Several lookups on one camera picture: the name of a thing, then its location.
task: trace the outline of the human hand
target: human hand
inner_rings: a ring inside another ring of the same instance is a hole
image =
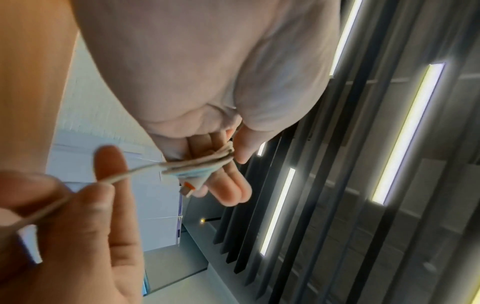
[[[100,148],[97,180],[127,171],[121,152]],[[58,180],[0,172],[0,208],[27,216],[69,195]],[[95,183],[37,225],[42,263],[18,235],[0,239],[0,299],[12,304],[142,302],[144,260],[130,182]]]
[[[204,156],[233,139],[245,163],[302,118],[324,91],[339,0],[71,0],[112,92],[167,160]],[[251,188],[233,163],[206,187],[224,205]]]

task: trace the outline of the brown wood panel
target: brown wood panel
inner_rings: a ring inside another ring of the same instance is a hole
[[[0,169],[44,172],[77,32],[68,0],[0,1]]]

